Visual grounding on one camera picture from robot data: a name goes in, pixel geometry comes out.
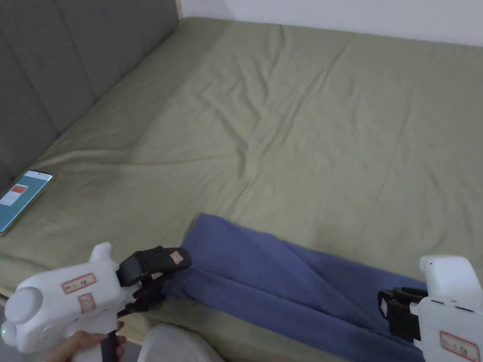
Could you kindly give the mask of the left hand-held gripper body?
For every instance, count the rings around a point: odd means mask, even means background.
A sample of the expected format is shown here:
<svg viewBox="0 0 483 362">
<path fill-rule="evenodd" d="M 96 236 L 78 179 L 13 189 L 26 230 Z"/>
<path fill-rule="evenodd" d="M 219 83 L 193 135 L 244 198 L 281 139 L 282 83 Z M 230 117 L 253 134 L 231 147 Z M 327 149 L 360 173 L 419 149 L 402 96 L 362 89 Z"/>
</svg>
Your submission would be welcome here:
<svg viewBox="0 0 483 362">
<path fill-rule="evenodd" d="M 117 360 L 118 314 L 135 301 L 136 283 L 122 286 L 109 243 L 94 247 L 86 263 L 38 273 L 18 285 L 5 306 L 3 341 L 21 353 L 43 352 L 78 331 L 105 334 L 75 362 Z"/>
</svg>

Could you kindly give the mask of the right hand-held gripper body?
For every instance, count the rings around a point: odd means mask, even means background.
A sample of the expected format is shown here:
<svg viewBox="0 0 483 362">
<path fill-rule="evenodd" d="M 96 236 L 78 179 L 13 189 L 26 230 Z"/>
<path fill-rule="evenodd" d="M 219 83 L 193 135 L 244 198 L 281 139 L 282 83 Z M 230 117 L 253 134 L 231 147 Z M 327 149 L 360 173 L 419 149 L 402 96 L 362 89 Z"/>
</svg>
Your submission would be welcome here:
<svg viewBox="0 0 483 362">
<path fill-rule="evenodd" d="M 462 256 L 427 255 L 420 260 L 428 296 L 410 304 L 420 340 L 414 345 L 426 362 L 483 360 L 483 290 Z"/>
</svg>

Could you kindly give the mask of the person's left hand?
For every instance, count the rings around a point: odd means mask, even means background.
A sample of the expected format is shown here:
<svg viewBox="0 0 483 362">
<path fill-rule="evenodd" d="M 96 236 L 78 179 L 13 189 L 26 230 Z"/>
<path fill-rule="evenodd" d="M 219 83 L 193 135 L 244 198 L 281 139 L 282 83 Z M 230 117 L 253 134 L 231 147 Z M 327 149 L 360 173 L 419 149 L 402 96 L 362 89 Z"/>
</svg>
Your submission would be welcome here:
<svg viewBox="0 0 483 362">
<path fill-rule="evenodd" d="M 118 321 L 117 331 L 120 331 L 124 325 L 123 321 Z M 86 331 L 78 331 L 60 345 L 48 351 L 44 359 L 47 362 L 72 362 L 72 359 L 82 350 L 93 348 L 106 338 L 108 338 L 106 334 L 91 334 Z M 120 362 L 125 353 L 126 341 L 127 338 L 125 336 L 117 336 L 116 362 Z"/>
</svg>

